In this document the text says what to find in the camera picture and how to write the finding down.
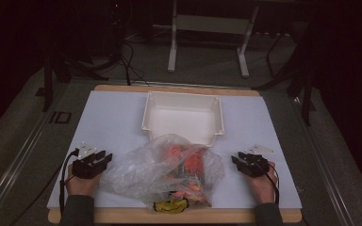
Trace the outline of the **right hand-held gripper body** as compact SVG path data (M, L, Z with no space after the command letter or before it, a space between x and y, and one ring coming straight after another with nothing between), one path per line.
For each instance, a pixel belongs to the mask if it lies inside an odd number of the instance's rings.
M242 153L247 153L247 159L241 159L245 163L244 173L250 177L260 177L270 170L269 161L264 157L264 154L274 153L273 149L262 145L255 144L246 149Z

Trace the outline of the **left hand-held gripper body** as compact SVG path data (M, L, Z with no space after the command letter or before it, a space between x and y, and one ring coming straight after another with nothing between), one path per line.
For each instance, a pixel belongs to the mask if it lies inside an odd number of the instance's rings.
M95 147L82 142L77 149L77 159L73 162L72 173L74 176L83 179L92 179L103 171L103 165L99 162L103 159L96 160L95 155L99 153Z

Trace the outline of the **clear plastic bag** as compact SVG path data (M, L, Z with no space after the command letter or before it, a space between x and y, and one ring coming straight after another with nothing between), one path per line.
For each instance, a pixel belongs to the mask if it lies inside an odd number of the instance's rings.
M168 134L151 140L144 146L125 154L115 161L101 179L105 191L139 200L152 212L155 202L164 201L167 193L175 187L174 179L165 179L172 171L170 163L162 159L171 145L187 145L206 148L203 154L205 173L205 194L211 203L218 183L224 177L224 165L219 155L201 144L193 144L175 134Z

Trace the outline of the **red black chips packet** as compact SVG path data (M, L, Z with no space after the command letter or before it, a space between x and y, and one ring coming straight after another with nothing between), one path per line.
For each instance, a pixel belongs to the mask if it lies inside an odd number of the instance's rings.
M173 168L165 179L174 179L175 187L167 193L167 198L154 203L159 213L178 214L189 207L210 207L205 194L205 173L203 154L206 148L187 145L171 145L162 159Z

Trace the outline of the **white plastic bin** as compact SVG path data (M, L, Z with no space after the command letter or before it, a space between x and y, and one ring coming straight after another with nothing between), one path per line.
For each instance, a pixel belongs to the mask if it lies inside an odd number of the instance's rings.
M220 96L149 91L141 129L150 139L176 134L211 147L224 135Z

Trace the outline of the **white table mat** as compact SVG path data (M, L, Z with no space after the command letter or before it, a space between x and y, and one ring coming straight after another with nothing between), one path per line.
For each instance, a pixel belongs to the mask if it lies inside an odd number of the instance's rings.
M141 129L148 92L97 91L90 93L70 145L82 142L113 154L116 161L150 139ZM280 179L280 207L302 207L288 164L260 96L221 95L224 135L209 150L218 154L224 177L214 191L212 206L219 209L246 209L255 206L251 188L231 161L231 156L255 144L273 149L264 157L276 165Z

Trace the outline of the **black metal stand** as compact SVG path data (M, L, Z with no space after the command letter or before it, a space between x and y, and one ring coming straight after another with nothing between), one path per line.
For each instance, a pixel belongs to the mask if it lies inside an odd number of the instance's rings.
M53 103L53 75L57 77L59 82L69 83L72 79L69 71L70 67L88 77L91 77L92 79L107 81L105 77L94 73L86 66L74 59L71 59L69 56L62 54L61 52L45 54L43 59L44 87L41 90L42 96L44 97L43 111L47 111Z
M314 79L315 66L311 60L304 60L302 56L298 56L304 49L303 41L307 38L305 32L299 35L292 35L296 41L296 47L292 52L287 63L280 69L274 78L263 85L253 87L253 90L270 89L284 81L291 80L287 88L287 95L297 99L304 92L302 104L302 118L307 126L310 126L309 112L311 108L312 82Z

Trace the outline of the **white metal stand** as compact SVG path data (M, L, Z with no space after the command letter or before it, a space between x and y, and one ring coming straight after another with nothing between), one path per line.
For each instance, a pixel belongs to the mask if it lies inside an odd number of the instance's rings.
M260 10L260 5L255 3L254 0L248 0L252 5L248 8L248 18L225 18L203 15L181 14L178 12L178 3L181 0L166 0L170 2L171 23L169 28L171 30L170 53L167 63L167 72L174 73L176 70L177 62L177 35L179 31L195 31L206 33L219 33L241 35L243 37L242 43L236 48L239 71L243 78L248 78L250 72L246 60L246 49L249 40L253 34L257 14Z

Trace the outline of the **metal floor rail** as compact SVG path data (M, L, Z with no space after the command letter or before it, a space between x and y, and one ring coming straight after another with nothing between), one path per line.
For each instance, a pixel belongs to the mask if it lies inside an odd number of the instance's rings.
M347 210L345 201L342 199L339 189L337 188L336 181L332 176L332 173L325 162L324 156L321 152L321 147L319 146L313 130L310 126L306 125L306 122L301 119L301 110L303 109L303 102L298 98L291 99L294 111L298 116L298 119L301 121L304 129L304 134L309 140L311 150L314 155L314 162L318 168L319 174L322 179L322 183L328 193L328 197L331 203L334 206L334 209L337 214L337 218L341 226L354 226L352 217Z
M18 153L13 158L13 161L8 165L8 168L2 175L0 179L0 207L16 182L25 162L27 161L27 158L33 152L34 147L41 136L41 131L45 124L49 121L53 112L53 105L42 111L41 116L29 133L27 139L22 144L22 147L18 150Z

